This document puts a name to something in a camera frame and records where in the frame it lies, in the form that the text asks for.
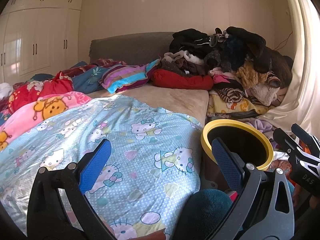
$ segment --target white wardrobe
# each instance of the white wardrobe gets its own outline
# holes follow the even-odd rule
[[[55,75],[78,62],[82,0],[10,0],[0,16],[0,82]]]

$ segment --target yellow blanket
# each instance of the yellow blanket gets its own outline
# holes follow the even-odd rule
[[[256,98],[243,98],[239,103],[226,103],[218,94],[211,90],[209,92],[209,105],[207,109],[207,116],[214,116],[215,113],[237,113],[255,110],[257,114],[264,114],[274,106],[265,106]]]

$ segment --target pink blanket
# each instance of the pink blanket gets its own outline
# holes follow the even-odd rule
[[[90,100],[85,94],[72,91],[62,95],[48,95],[21,107],[0,127],[0,151],[45,119],[82,106]]]

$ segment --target gray headboard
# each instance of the gray headboard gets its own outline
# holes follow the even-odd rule
[[[99,58],[124,60],[129,65],[143,65],[169,51],[173,32],[137,33],[91,41],[90,62]]]

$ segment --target white curtain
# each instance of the white curtain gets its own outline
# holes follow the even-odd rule
[[[260,119],[286,132],[297,123],[320,138],[320,19],[310,0],[288,0],[296,55],[282,104]]]

